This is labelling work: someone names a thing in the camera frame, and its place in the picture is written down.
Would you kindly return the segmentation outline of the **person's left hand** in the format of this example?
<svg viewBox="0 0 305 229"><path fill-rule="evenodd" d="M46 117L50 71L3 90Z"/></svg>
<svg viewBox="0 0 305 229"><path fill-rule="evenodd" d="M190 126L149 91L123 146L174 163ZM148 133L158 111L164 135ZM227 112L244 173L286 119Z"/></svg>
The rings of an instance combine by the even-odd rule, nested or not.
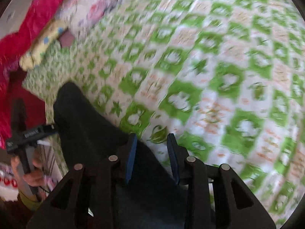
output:
<svg viewBox="0 0 305 229"><path fill-rule="evenodd" d="M18 187L20 190L25 190L29 186L39 187L45 184L44 173L42 171L42 160L37 149L33 153L32 164L35 169L29 174L21 175L18 171L18 167L21 165L20 158L18 156L11 157L12 171L14 173L15 179L18 183Z"/></svg>

